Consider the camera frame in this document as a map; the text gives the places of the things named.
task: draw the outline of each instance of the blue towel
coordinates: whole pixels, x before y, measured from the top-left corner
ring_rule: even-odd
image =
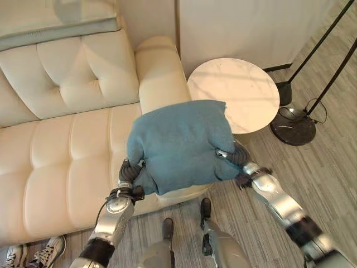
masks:
[[[234,152],[224,116],[225,103],[197,100],[164,107],[135,120],[128,140],[131,165],[146,162],[135,185],[145,194],[233,179],[241,170],[215,156],[215,149]]]

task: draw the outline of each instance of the gray wood flooring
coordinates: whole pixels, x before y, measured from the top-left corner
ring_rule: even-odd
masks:
[[[302,49],[288,70],[270,73],[276,82],[290,77],[324,34],[347,0],[340,1],[324,20],[323,27]],[[357,3],[321,46],[293,82],[293,105],[303,108],[317,97],[338,68],[357,34]],[[286,192],[357,262],[357,56],[356,53],[323,100],[329,117],[317,125],[316,138],[308,145],[292,147],[280,142],[269,127],[250,136],[247,147],[261,164],[272,167]],[[313,117],[323,119],[318,107]],[[242,245],[255,268],[302,267],[302,256],[277,226],[264,206],[248,191],[240,192],[233,182],[217,183],[204,196],[159,212],[133,218],[109,267],[136,267],[144,249],[161,239],[161,223],[175,221],[173,248],[176,267],[215,267],[201,254],[199,204],[203,197],[213,201],[213,218],[221,229]],[[67,250],[54,268],[68,267],[87,242],[90,231],[66,236]],[[46,242],[30,247],[30,256]],[[0,262],[6,249],[0,250]]]

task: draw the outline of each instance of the black metal stand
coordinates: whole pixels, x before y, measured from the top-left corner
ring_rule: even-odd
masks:
[[[345,59],[337,69],[334,76],[331,78],[324,91],[317,98],[316,102],[312,105],[310,110],[307,111],[305,108],[303,111],[296,112],[293,108],[280,108],[279,113],[275,116],[274,120],[270,123],[270,128],[272,129],[275,136],[279,140],[290,145],[300,146],[315,138],[316,128],[315,121],[310,118],[310,114],[316,108],[316,106],[321,102],[322,98],[325,96],[327,91],[331,88],[332,84],[339,76],[343,68],[346,66],[347,62],[351,58],[352,54],[356,50],[357,39],[355,39],[352,47],[347,53]]]
[[[336,24],[340,21],[340,19],[343,17],[343,15],[346,13],[346,11],[349,9],[349,7],[353,4],[355,0],[350,0],[342,9],[340,14],[336,17],[330,28],[325,32],[323,37],[319,40],[319,42],[316,44],[316,46],[311,50],[310,54],[306,57],[306,59],[302,62],[302,64],[297,68],[296,72],[290,77],[288,81],[285,82],[280,82],[277,83],[276,86],[279,91],[280,95],[280,106],[286,106],[292,101],[292,89],[291,89],[291,82],[294,80],[295,76],[301,71],[301,69],[305,66],[305,64],[310,60],[312,55],[315,53],[315,51],[320,47],[320,45],[325,41],[327,36],[330,34],[330,32],[335,28]]]

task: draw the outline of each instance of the sneaker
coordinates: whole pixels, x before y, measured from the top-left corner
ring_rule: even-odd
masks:
[[[3,265],[2,267],[3,268],[23,267],[23,263],[25,262],[26,256],[27,256],[26,245],[9,247],[7,251],[5,265]]]
[[[65,252],[66,239],[64,236],[53,237],[46,247],[35,253],[35,258],[28,263],[29,267],[51,268],[54,262]]]

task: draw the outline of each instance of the marble table top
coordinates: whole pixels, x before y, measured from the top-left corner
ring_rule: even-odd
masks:
[[[279,92],[271,77],[244,60],[215,59],[198,66],[188,80],[193,100],[226,102],[232,133],[250,133],[268,125],[279,109]]]

